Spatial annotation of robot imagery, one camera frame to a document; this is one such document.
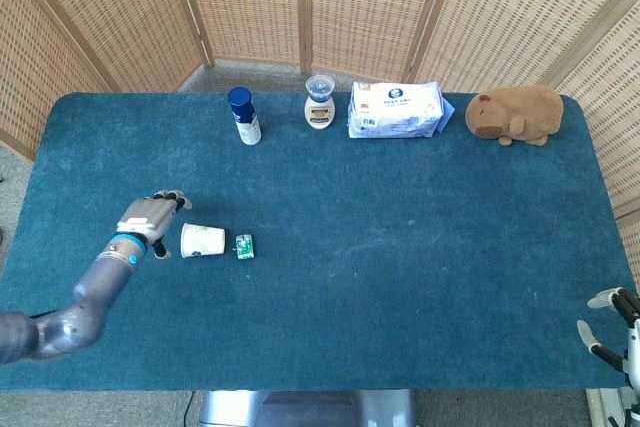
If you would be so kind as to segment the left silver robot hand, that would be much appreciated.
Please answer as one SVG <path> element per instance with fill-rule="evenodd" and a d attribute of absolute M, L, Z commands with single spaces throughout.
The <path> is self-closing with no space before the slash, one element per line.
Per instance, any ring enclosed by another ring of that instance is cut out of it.
<path fill-rule="evenodd" d="M 118 221 L 116 233 L 133 237 L 144 251 L 151 247 L 157 259 L 166 259 L 171 253 L 164 245 L 164 236 L 176 213 L 191 208 L 192 202 L 182 191 L 161 190 L 136 199 Z"/>

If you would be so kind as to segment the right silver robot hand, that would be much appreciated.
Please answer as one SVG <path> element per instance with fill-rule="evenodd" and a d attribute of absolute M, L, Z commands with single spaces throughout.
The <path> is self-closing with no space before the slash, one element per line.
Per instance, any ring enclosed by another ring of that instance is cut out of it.
<path fill-rule="evenodd" d="M 619 355 L 605 347 L 584 320 L 577 321 L 581 341 L 587 350 L 625 375 L 628 385 L 639 396 L 639 298 L 629 290 L 615 287 L 598 292 L 587 302 L 591 309 L 612 308 L 627 327 L 627 352 Z"/>

